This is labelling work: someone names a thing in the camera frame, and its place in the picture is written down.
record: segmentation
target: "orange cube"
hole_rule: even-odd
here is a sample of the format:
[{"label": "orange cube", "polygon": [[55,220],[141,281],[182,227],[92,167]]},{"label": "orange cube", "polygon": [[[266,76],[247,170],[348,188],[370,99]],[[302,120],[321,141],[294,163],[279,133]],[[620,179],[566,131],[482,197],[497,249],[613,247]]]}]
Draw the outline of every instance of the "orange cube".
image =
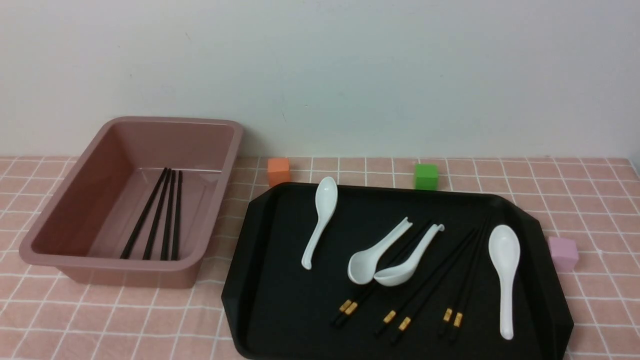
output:
[{"label": "orange cube", "polygon": [[269,186],[276,186],[280,183],[291,181],[291,172],[289,171],[289,159],[287,158],[271,158],[267,161],[267,176],[269,177]]}]

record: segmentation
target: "tray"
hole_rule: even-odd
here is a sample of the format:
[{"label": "tray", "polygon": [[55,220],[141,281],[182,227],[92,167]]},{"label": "tray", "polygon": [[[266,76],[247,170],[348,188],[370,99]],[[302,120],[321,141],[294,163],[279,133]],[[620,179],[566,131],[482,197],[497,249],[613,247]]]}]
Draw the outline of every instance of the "tray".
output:
[{"label": "tray", "polygon": [[[20,256],[77,282],[189,288],[198,275],[236,160],[242,127],[232,121],[121,117],[105,124],[37,218]],[[151,260],[142,260],[155,208],[129,259],[120,259],[164,167],[182,170],[180,253],[160,261],[164,217]],[[164,209],[168,207],[165,199]]]},{"label": "tray", "polygon": [[[316,187],[281,184],[248,207],[222,293],[240,354],[250,359],[562,359],[573,320],[533,217],[497,195],[339,186],[337,208],[314,253],[314,267],[307,271],[300,258],[317,220]],[[499,282],[487,249],[453,346],[435,332],[455,283],[451,279],[465,268],[460,263],[395,347],[389,343],[392,328],[378,339],[373,331],[394,300],[415,289],[412,281],[376,291],[342,329],[329,326],[337,308],[358,289],[346,272],[354,252],[377,242],[405,216],[414,227],[427,219],[441,222],[446,226],[438,235],[442,238],[434,241],[412,278],[419,281],[489,211],[495,213],[492,227],[508,224],[521,244],[513,340],[500,336]],[[401,319],[396,317],[394,327]]]}]

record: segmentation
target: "gold chopstick band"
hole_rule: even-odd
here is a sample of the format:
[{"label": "gold chopstick band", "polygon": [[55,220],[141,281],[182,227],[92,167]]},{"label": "gold chopstick band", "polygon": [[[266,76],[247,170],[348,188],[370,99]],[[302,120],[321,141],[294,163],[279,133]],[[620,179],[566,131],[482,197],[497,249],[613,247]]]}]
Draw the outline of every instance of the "gold chopstick band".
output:
[{"label": "gold chopstick band", "polygon": [[349,305],[349,307],[347,307],[347,309],[344,311],[344,313],[347,315],[351,315],[351,313],[355,311],[357,307],[358,307],[358,303],[352,302],[351,305]]},{"label": "gold chopstick band", "polygon": [[390,323],[391,320],[393,320],[395,317],[396,317],[396,311],[395,310],[391,310],[391,311],[389,311],[389,314],[387,314],[385,316],[385,319],[382,320],[382,321],[384,321],[385,323]]},{"label": "gold chopstick band", "polygon": [[347,299],[342,306],[340,306],[340,312],[343,313],[351,305],[351,300]]},{"label": "gold chopstick band", "polygon": [[453,321],[453,326],[460,327],[460,323],[462,322],[462,313],[456,314],[456,319]]},{"label": "gold chopstick band", "polygon": [[449,322],[449,320],[451,320],[451,315],[453,314],[453,309],[449,308],[447,309],[447,311],[444,313],[444,322]]},{"label": "gold chopstick band", "polygon": [[411,323],[411,318],[409,318],[409,316],[407,316],[406,318],[404,318],[404,320],[402,321],[402,323],[400,324],[398,329],[400,331],[404,331],[406,329],[406,327],[409,326],[410,323]]}]

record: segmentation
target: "pink checkered tablecloth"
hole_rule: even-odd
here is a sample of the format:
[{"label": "pink checkered tablecloth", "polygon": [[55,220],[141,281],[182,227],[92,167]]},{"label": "pink checkered tablecloth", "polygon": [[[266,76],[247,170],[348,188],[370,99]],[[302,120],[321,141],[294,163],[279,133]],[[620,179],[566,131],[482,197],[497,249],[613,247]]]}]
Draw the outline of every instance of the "pink checkered tablecloth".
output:
[{"label": "pink checkered tablecloth", "polygon": [[[640,359],[640,179],[613,158],[291,158],[293,181],[413,187],[416,162],[435,163],[439,189],[499,194],[577,242],[559,274],[576,323],[565,359]],[[242,359],[220,300],[249,200],[268,189],[266,158],[239,158],[194,288],[76,284],[31,266],[17,249],[75,163],[0,157],[1,359]]]}]

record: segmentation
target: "white grid line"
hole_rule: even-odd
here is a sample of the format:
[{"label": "white grid line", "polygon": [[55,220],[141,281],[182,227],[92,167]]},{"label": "white grid line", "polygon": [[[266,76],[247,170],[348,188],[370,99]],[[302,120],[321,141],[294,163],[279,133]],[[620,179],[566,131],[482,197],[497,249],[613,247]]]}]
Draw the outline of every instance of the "white grid line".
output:
[{"label": "white grid line", "polygon": [[[237,200],[237,201],[241,201],[241,202],[245,202],[248,203],[251,201],[251,199],[253,198],[254,194],[255,194],[255,189],[256,189],[256,185],[257,185],[257,176],[258,176],[258,171],[262,170],[262,165],[260,164],[260,162],[263,160],[264,158],[257,158],[257,162],[255,167],[246,167],[247,169],[252,169],[255,170],[255,175],[254,175],[254,179],[252,183],[230,183],[230,186],[233,185],[245,185],[245,186],[251,186],[251,191],[249,193],[249,198],[242,198],[242,199],[237,199],[237,198],[230,198],[230,197],[225,197],[224,200]],[[343,172],[345,174],[364,174],[364,181],[365,184],[367,184],[367,175],[368,174],[390,174],[392,176],[393,179],[393,186],[396,186],[396,175],[413,175],[411,173],[405,173],[405,172],[396,172],[396,166],[394,163],[394,158],[391,158],[391,169],[390,172],[386,172],[386,171],[382,171],[382,172],[373,172],[373,171],[367,171],[369,169],[369,166],[367,164],[367,158],[363,158],[364,162],[365,162],[365,171],[350,171],[350,170],[341,170],[340,169],[340,158],[337,159],[337,169],[336,169],[336,173],[337,173],[337,181],[340,181],[340,173]],[[429,160],[424,160],[426,158],[415,158],[417,159],[417,163],[423,163],[424,161],[429,161]],[[5,159],[6,162],[11,162],[11,165],[9,165],[9,167],[7,168],[7,170],[4,171],[4,173],[2,174],[2,176],[0,176],[0,179],[5,178],[5,177],[9,177],[11,179],[26,179],[26,182],[23,184],[22,188],[18,191],[18,192],[0,192],[0,194],[2,195],[9,195],[12,196],[12,202],[15,202],[16,199],[18,198],[19,195],[35,195],[35,196],[41,196],[42,198],[40,199],[40,203],[38,205],[38,207],[36,208],[35,211],[13,211],[13,210],[9,210],[11,204],[7,205],[6,209],[0,211],[0,218],[2,218],[3,216],[5,216],[5,214],[10,214],[10,213],[25,213],[25,214],[31,214],[31,216],[29,217],[28,221],[22,226],[22,228],[20,230],[0,230],[0,232],[8,232],[8,233],[13,233],[13,239],[11,241],[11,245],[4,251],[0,251],[2,254],[0,254],[0,261],[2,261],[2,259],[5,257],[5,255],[9,252],[12,253],[17,253],[17,249],[14,249],[14,245],[15,242],[18,241],[19,238],[23,237],[23,234],[26,232],[25,228],[33,221],[33,218],[37,217],[39,212],[39,209],[42,207],[42,204],[44,203],[45,200],[49,200],[51,198],[51,194],[53,193],[53,189],[56,188],[60,181],[64,178],[62,173],[65,173],[65,170],[68,170],[68,164],[73,164],[73,162],[75,162],[76,160],[73,158],[69,158],[67,160],[47,160],[45,158],[40,158],[39,160],[22,160],[22,159],[18,159],[18,158],[13,158],[13,159]],[[613,216],[617,216],[617,215],[625,215],[625,216],[637,216],[640,215],[640,211],[638,211],[638,206],[637,206],[637,202],[636,201],[632,201],[633,207],[636,210],[636,213],[613,213],[611,212],[611,207],[608,206],[604,201],[604,206],[605,206],[605,212],[595,212],[595,213],[590,213],[590,212],[583,212],[583,211],[579,211],[578,207],[576,206],[575,200],[574,198],[579,198],[579,197],[591,197],[591,198],[599,198],[599,199],[606,199],[606,198],[613,198],[613,199],[630,199],[630,200],[636,200],[636,199],[640,199],[639,196],[631,196],[629,194],[629,192],[627,191],[627,188],[624,187],[625,184],[630,184],[630,183],[638,183],[640,182],[640,179],[634,179],[634,180],[629,180],[629,179],[625,179],[622,180],[620,179],[620,177],[618,176],[618,173],[616,172],[616,170],[620,170],[623,167],[629,167],[632,168],[632,165],[619,165],[619,164],[612,164],[610,159],[604,159],[604,160],[596,160],[596,161],[590,161],[590,160],[584,160],[584,159],[577,159],[575,160],[576,162],[565,162],[565,161],[557,161],[555,158],[549,158],[548,161],[531,161],[529,159],[504,159],[504,158],[497,158],[497,159],[483,159],[483,158],[473,158],[473,159],[464,159],[464,160],[469,160],[470,163],[473,164],[474,166],[474,170],[475,170],[475,174],[474,175],[464,175],[464,174],[451,174],[451,170],[449,168],[449,160],[451,159],[447,159],[447,158],[440,158],[438,160],[442,160],[446,166],[447,166],[447,172],[445,174],[442,174],[443,176],[447,176],[448,180],[449,180],[449,186],[451,188],[451,190],[455,189],[452,186],[452,181],[451,181],[451,176],[456,176],[456,177],[474,177],[478,183],[478,186],[480,188],[480,193],[485,192],[486,189],[484,189],[482,187],[482,184],[480,182],[481,178],[487,178],[487,179],[505,179],[507,186],[508,186],[508,193],[498,193],[498,195],[503,195],[505,197],[507,197],[507,195],[509,195],[507,198],[508,199],[512,199],[513,195],[533,195],[533,196],[539,196],[542,199],[542,203],[544,204],[544,207],[546,209],[546,211],[527,211],[528,213],[530,213],[532,216],[536,216],[536,215],[543,215],[543,214],[547,214],[550,217],[550,221],[551,221],[551,226],[553,227],[553,229],[544,229],[544,231],[546,232],[552,232],[552,233],[561,233],[561,232],[568,232],[568,233],[586,233],[589,236],[589,239],[591,239],[591,242],[594,245],[594,248],[597,249],[597,247],[595,247],[595,243],[593,241],[592,238],[592,234],[621,234],[621,235],[627,235],[627,234],[631,234],[631,235],[638,235],[640,233],[623,233],[620,231],[618,224],[613,220]],[[29,177],[22,177],[22,176],[5,176],[9,169],[11,169],[11,167],[13,166],[13,164],[16,161],[31,161],[33,163],[38,163],[38,166],[36,167],[36,170],[34,170],[34,172],[32,173],[32,176]],[[37,169],[40,167],[40,164],[42,163],[49,163],[49,162],[58,162],[58,163],[64,163],[64,167],[63,167],[63,171],[62,173],[58,176],[58,177],[34,177],[33,175],[35,174],[35,172],[37,171]],[[501,176],[480,176],[478,173],[478,164],[476,163],[477,161],[492,161],[492,162],[496,162],[496,163],[500,163],[500,166],[502,167],[502,175]],[[599,162],[597,164],[590,164],[589,162]],[[300,170],[291,170],[291,171],[309,171],[309,178],[308,180],[311,182],[312,177],[313,177],[313,173],[314,172],[318,172],[320,170],[314,170],[314,158],[310,159],[310,168],[308,170],[306,169],[300,169]],[[555,164],[556,167],[559,167],[559,164],[571,164],[571,165],[576,165],[579,167],[582,167],[585,171],[586,174],[588,175],[587,178],[564,178],[562,176],[562,173],[560,173],[560,177],[536,177],[536,176],[532,176],[532,177],[513,177],[513,176],[507,176],[506,175],[506,171],[504,168],[504,164],[505,163],[527,163],[529,166],[529,169],[533,170],[533,166],[532,164],[535,163],[546,163],[546,164]],[[589,171],[587,170],[587,166],[589,168],[609,168],[611,169],[611,171],[613,171],[614,175],[615,175],[615,179],[592,179],[591,178],[591,174],[589,173]],[[25,193],[24,190],[26,188],[26,185],[29,183],[30,179],[46,179],[46,180],[53,180],[53,184],[51,189],[46,193],[46,194],[41,194],[41,193]],[[511,189],[511,185],[509,180],[510,179],[532,179],[535,183],[536,183],[536,187],[538,189],[538,193],[513,193],[512,189]],[[602,196],[600,194],[600,192],[598,191],[598,188],[596,188],[596,195],[581,195],[581,194],[574,194],[574,193],[569,193],[569,191],[567,191],[567,193],[565,194],[546,194],[546,193],[541,193],[540,191],[540,187],[538,186],[538,180],[544,180],[544,179],[555,179],[555,180],[562,180],[563,184],[566,187],[566,181],[572,181],[572,180],[578,180],[578,181],[586,181],[586,182],[590,182],[594,188],[595,188],[595,181],[601,182],[601,183],[618,183],[623,189],[624,189],[624,194],[626,196]],[[546,200],[546,196],[549,195],[559,195],[559,196],[569,196],[569,199],[572,200],[573,205],[575,206],[576,211],[549,211],[548,210],[548,205],[547,205],[547,200]],[[562,230],[562,229],[558,229],[557,225],[554,222],[554,218],[551,216],[553,214],[578,214],[580,216],[580,219],[582,221],[582,224],[584,226],[584,230],[583,231],[575,231],[575,230]],[[582,218],[582,215],[608,215],[609,218],[613,221],[613,224],[615,225],[616,230],[618,231],[589,231],[586,227],[586,224],[584,222],[584,219]],[[235,220],[242,220],[244,217],[237,217],[237,216],[233,216],[233,215],[222,215],[219,218],[229,218],[229,219],[235,219]],[[230,239],[230,240],[237,240],[237,234],[215,234],[214,237],[219,237],[219,238],[224,238],[224,239]],[[605,351],[606,353],[585,353],[585,352],[576,352],[573,351],[574,349],[572,348],[568,348],[567,349],[567,356],[569,358],[573,358],[574,355],[600,355],[600,356],[609,356],[609,358],[615,358],[615,357],[621,357],[621,356],[626,356],[626,357],[634,357],[634,358],[640,358],[640,354],[638,355],[627,355],[627,354],[613,354],[611,353],[610,349],[607,347],[607,343],[604,340],[604,337],[602,336],[602,332],[600,331],[601,328],[610,328],[610,327],[619,327],[619,328],[626,328],[626,329],[635,329],[636,332],[638,333],[638,335],[640,335],[640,326],[638,326],[637,324],[635,324],[633,322],[633,319],[630,316],[630,313],[627,309],[627,303],[631,304],[637,304],[638,302],[640,302],[640,299],[630,299],[630,298],[623,298],[621,296],[621,292],[618,289],[617,284],[615,283],[615,280],[613,279],[614,276],[625,276],[625,277],[640,277],[640,274],[624,274],[624,273],[612,273],[607,267],[606,264],[604,263],[604,259],[602,259],[602,255],[603,254],[631,254],[632,257],[634,258],[634,261],[636,262],[636,265],[638,265],[640,267],[640,263],[639,263],[639,257],[638,255],[640,255],[640,252],[632,252],[630,247],[628,246],[627,243],[627,239],[625,239],[625,237],[622,237],[622,240],[624,241],[624,244],[627,247],[627,250],[629,250],[628,252],[611,252],[611,251],[601,251],[601,250],[596,250],[596,251],[590,251],[590,250],[582,250],[580,251],[581,254],[598,254],[599,258],[601,260],[601,262],[604,265],[604,269],[605,272],[600,273],[600,272],[570,272],[570,273],[561,273],[563,275],[569,275],[569,276],[573,276],[576,281],[577,284],[579,285],[580,288],[580,293],[582,294],[581,297],[567,297],[568,299],[584,299],[586,300],[586,303],[588,305],[588,309],[591,312],[591,316],[595,321],[595,316],[593,316],[593,310],[591,308],[591,306],[589,305],[589,301],[588,300],[621,300],[623,302],[623,305],[625,306],[625,310],[627,311],[627,316],[629,317],[629,319],[631,320],[631,324],[632,325],[616,325],[616,324],[600,324],[600,323],[577,323],[576,325],[578,326],[592,326],[592,327],[596,327],[598,329],[598,333],[601,336],[602,339],[602,343],[605,346]],[[209,256],[206,257],[206,259],[220,259],[220,260],[224,260],[224,261],[230,261],[229,258],[226,258],[224,256]],[[66,334],[69,333],[86,333],[86,334],[97,334],[99,335],[99,339],[98,342],[93,350],[93,355],[92,355],[92,359],[93,357],[95,357],[98,348],[100,346],[100,343],[103,339],[103,336],[105,334],[114,334],[114,335],[137,335],[138,339],[136,342],[136,346],[134,349],[134,352],[132,354],[132,356],[136,356],[137,352],[140,351],[139,347],[140,347],[140,343],[142,341],[142,337],[150,337],[150,338],[166,338],[166,339],[173,339],[173,347],[172,347],[172,352],[171,352],[171,358],[175,357],[175,351],[177,348],[177,344],[178,344],[178,340],[180,337],[194,337],[194,338],[207,338],[207,339],[213,339],[213,344],[212,344],[212,349],[211,349],[211,359],[215,358],[215,353],[216,353],[216,347],[218,344],[218,340],[230,340],[230,338],[224,337],[221,338],[220,337],[220,331],[223,325],[223,321],[225,314],[224,314],[224,310],[222,308],[218,308],[218,307],[213,307],[213,306],[197,306],[197,305],[193,305],[191,304],[192,299],[193,299],[193,294],[195,292],[195,287],[190,289],[189,295],[188,295],[188,301],[186,302],[186,304],[184,306],[156,306],[156,299],[158,297],[159,294],[159,290],[156,289],[154,296],[153,296],[153,300],[150,306],[137,306],[137,305],[125,305],[125,304],[118,304],[118,302],[120,301],[120,298],[122,296],[122,294],[124,293],[124,287],[121,286],[120,287],[120,292],[118,293],[118,296],[115,300],[115,303],[112,304],[99,304],[99,303],[88,303],[88,302],[84,302],[84,298],[85,295],[89,292],[89,289],[92,288],[94,285],[88,285],[86,286],[86,288],[84,289],[84,292],[80,298],[80,300],[78,302],[75,301],[49,301],[46,300],[49,296],[49,294],[51,293],[51,291],[54,289],[56,283],[58,282],[58,279],[61,279],[63,277],[65,277],[63,274],[59,273],[57,275],[33,275],[33,274],[29,274],[29,272],[31,271],[32,266],[29,265],[27,266],[27,268],[25,269],[25,271],[23,272],[23,274],[0,274],[0,279],[2,279],[2,277],[20,277],[20,281],[18,283],[18,285],[16,285],[15,289],[13,289],[12,294],[10,295],[10,298],[6,299],[6,300],[2,300],[4,302],[4,306],[3,306],[3,311],[4,308],[9,304],[9,303],[31,303],[31,304],[39,304],[38,309],[36,310],[35,315],[33,316],[33,319],[31,319],[31,323],[29,325],[28,328],[26,329],[19,329],[19,328],[13,328],[13,327],[9,327],[9,328],[3,328],[0,327],[0,330],[15,330],[15,331],[24,331],[25,333],[23,334],[22,339],[20,340],[20,344],[27,338],[28,336],[28,332],[29,331],[51,331],[51,332],[61,332],[63,334],[63,336],[60,338],[60,341],[58,342],[58,346],[56,347],[54,356],[58,353],[61,344],[63,343],[63,340],[66,337]],[[587,297],[584,294],[584,291],[582,290],[582,283],[579,280],[580,276],[583,275],[606,275],[610,278],[611,282],[613,283],[614,287],[616,288],[616,292],[618,294],[617,297]],[[43,279],[54,279],[52,282],[51,287],[48,289],[47,294],[44,297],[44,300],[14,300],[13,299],[13,294],[17,292],[17,290],[20,288],[22,282],[24,279],[38,279],[38,278],[43,278]],[[224,284],[223,281],[216,281],[216,280],[197,280],[197,284],[201,284],[203,282],[211,282],[211,283],[215,283],[215,284]],[[35,327],[35,321],[38,318],[39,313],[41,312],[42,308],[44,307],[44,304],[70,304],[70,305],[75,305],[76,308],[73,312],[72,315],[72,319],[71,321],[69,321],[69,324],[67,324],[67,328],[65,330],[60,330],[60,329],[39,329]],[[71,323],[74,321],[74,318],[76,317],[76,313],[78,312],[78,309],[82,306],[82,305],[90,305],[90,306],[104,306],[104,307],[110,307],[111,308],[111,312],[109,313],[109,318],[107,319],[107,322],[104,325],[103,331],[76,331],[76,330],[70,330],[70,325]],[[118,309],[118,308],[145,308],[147,309],[147,316],[145,318],[145,322],[143,324],[142,330],[140,332],[136,332],[135,334],[130,334],[130,333],[119,333],[119,332],[108,332],[106,331],[106,329],[108,328],[109,323],[111,322],[112,316],[114,314],[114,312]],[[220,311],[220,318],[218,320],[218,324],[217,324],[217,328],[216,328],[216,333],[214,336],[202,336],[202,335],[197,335],[197,334],[184,334],[182,332],[182,328],[183,328],[183,324],[185,321],[185,317],[187,315],[187,312],[190,309],[199,309],[199,308],[203,308],[203,309],[211,309],[211,310],[216,310],[216,311]],[[180,319],[180,325],[178,327],[177,334],[166,334],[166,335],[157,335],[157,334],[145,334],[145,329],[147,327],[147,323],[149,321],[150,318],[150,314],[152,312],[153,309],[176,309],[176,310],[182,310],[182,318]],[[17,353],[17,351],[20,349],[20,345],[18,347],[15,348],[14,351],[14,355]]]},{"label": "white grid line", "polygon": [[[120,301],[120,297],[122,296],[122,293],[124,292],[124,284],[127,283],[127,273],[124,273],[124,279],[123,279],[123,285],[120,287],[120,292],[118,292],[118,297],[116,298],[116,301],[114,303],[117,304]],[[107,321],[104,323],[104,327],[102,328],[102,332],[103,334],[100,335],[100,338],[98,339],[98,342],[95,344],[95,349],[93,350],[93,354],[91,355],[91,360],[95,359],[95,355],[98,352],[98,348],[100,347],[100,343],[102,343],[102,339],[104,337],[104,332],[107,331],[107,328],[109,327],[109,323],[111,323],[111,318],[113,317],[113,314],[116,312],[116,307],[113,306],[113,308],[111,309],[111,312],[109,313],[109,317],[107,318]]]},{"label": "white grid line", "polygon": [[[160,292],[160,276],[158,276],[158,279],[157,279],[156,293],[154,294],[153,300],[151,300],[151,304],[156,302],[156,297],[158,296],[159,292]],[[146,336],[145,329],[147,328],[147,323],[149,321],[149,317],[151,316],[152,310],[153,308],[149,307],[149,310],[147,311],[147,317],[145,317],[145,321],[142,323],[142,328],[140,329],[140,333],[138,334],[138,341],[136,342],[136,347],[133,349],[133,353],[131,354],[131,360],[135,359],[136,357],[136,353],[138,352],[138,349],[140,348],[140,343],[142,342],[142,336],[143,335]]]},{"label": "white grid line", "polygon": [[[89,283],[91,283],[93,281],[93,274],[94,273],[92,272],[91,275],[89,276]],[[69,333],[69,330],[71,328],[71,324],[74,322],[74,319],[76,318],[76,314],[78,313],[78,310],[80,309],[80,302],[82,302],[82,300],[84,300],[84,297],[89,292],[89,289],[91,287],[92,287],[91,285],[88,285],[84,289],[84,293],[80,297],[80,301],[79,301],[78,305],[76,306],[76,309],[74,310],[74,313],[71,315],[71,319],[69,320],[69,323],[67,324],[67,328],[63,331],[63,334],[60,337],[60,340],[58,342],[58,346],[56,347],[56,350],[53,352],[53,355],[51,356],[51,359],[55,359],[56,358],[56,354],[58,353],[58,350],[60,350],[60,346],[62,345],[62,341],[64,341],[65,336]]]},{"label": "white grid line", "polygon": [[[611,169],[611,171],[614,174],[616,173],[613,170],[613,168],[611,168],[611,167],[609,167],[609,168]],[[598,194],[598,196],[600,196],[600,190],[598,190],[598,188],[595,186],[595,183],[593,182],[593,179],[591,178],[591,174],[588,171],[587,171],[587,175],[589,176],[589,179],[591,180],[591,185],[593,185],[593,188],[596,190],[596,193]],[[605,209],[607,209],[607,211],[609,211],[609,208],[607,207],[607,204],[604,201],[602,203],[604,204]],[[613,219],[613,216],[611,216],[611,214],[609,214],[609,219],[611,220],[611,222],[615,226],[616,230],[618,232],[620,232],[620,228],[618,227],[615,219]],[[589,230],[587,228],[587,223],[585,223],[584,219],[582,219],[582,223],[584,224],[584,228]],[[622,241],[625,243],[625,246],[627,247],[627,250],[629,250],[629,252],[631,252],[631,248],[627,244],[627,241],[625,240],[624,236],[621,236],[621,238],[622,238]],[[596,246],[595,240],[593,239],[591,234],[589,234],[589,239],[591,239],[591,242],[593,243],[593,247],[597,249],[598,247]],[[604,265],[605,270],[609,274],[609,279],[611,280],[611,283],[613,284],[613,287],[616,289],[616,292],[618,293],[618,296],[622,297],[622,292],[620,291],[620,289],[618,287],[618,284],[616,283],[615,279],[611,275],[611,273],[609,271],[609,267],[607,266],[607,263],[604,261],[604,258],[602,257],[602,253],[601,252],[598,253],[598,257],[600,257],[600,260],[602,261],[602,264]],[[638,268],[640,268],[640,263],[638,263],[638,260],[636,259],[636,257],[635,256],[631,256],[631,258],[633,258],[633,260],[636,262],[636,265],[638,266]],[[629,317],[629,320],[631,320],[631,324],[635,325],[634,318],[633,318],[633,316],[631,316],[631,312],[629,311],[629,308],[627,307],[625,302],[622,302],[622,306],[625,308],[625,311],[627,312],[627,316]],[[640,331],[638,329],[636,329],[636,334],[640,338]]]},{"label": "white grid line", "polygon": [[[534,173],[534,172],[533,172],[533,167],[531,166],[531,164],[530,164],[529,162],[527,162],[527,164],[529,165],[529,170],[531,171],[531,174],[533,174],[533,173]],[[534,179],[534,182],[535,182],[535,184],[536,184],[536,187],[538,188],[538,192],[541,192],[541,191],[540,191],[540,186],[539,186],[539,184],[538,184],[538,181]],[[545,209],[547,209],[547,212],[548,212],[548,211],[549,211],[549,207],[547,206],[547,201],[545,200],[545,198],[544,198],[544,197],[542,197],[542,203],[545,205]],[[556,222],[555,222],[554,218],[553,218],[552,216],[549,216],[549,218],[551,219],[551,224],[554,226],[554,228],[556,228],[556,229],[557,229]],[[580,281],[578,280],[577,275],[574,275],[574,276],[575,276],[575,280],[578,282],[578,287],[580,288],[580,292],[581,292],[583,295],[585,295],[585,294],[584,294],[584,290],[582,290],[582,285],[581,285]],[[593,313],[593,309],[591,308],[591,304],[589,304],[589,302],[588,302],[588,301],[587,301],[586,303],[587,303],[587,309],[589,309],[589,313],[591,314],[591,317],[592,317],[593,321],[595,322],[595,321],[596,321],[596,317],[595,317],[595,315],[594,315],[594,313]],[[609,349],[607,348],[607,343],[606,343],[606,341],[604,340],[604,335],[602,335],[602,331],[600,331],[600,328],[599,328],[599,327],[597,327],[597,329],[598,329],[598,334],[600,335],[600,339],[602,340],[602,343],[604,344],[605,351],[606,351],[606,352],[607,352],[607,354],[608,354],[608,353],[609,353]]]}]

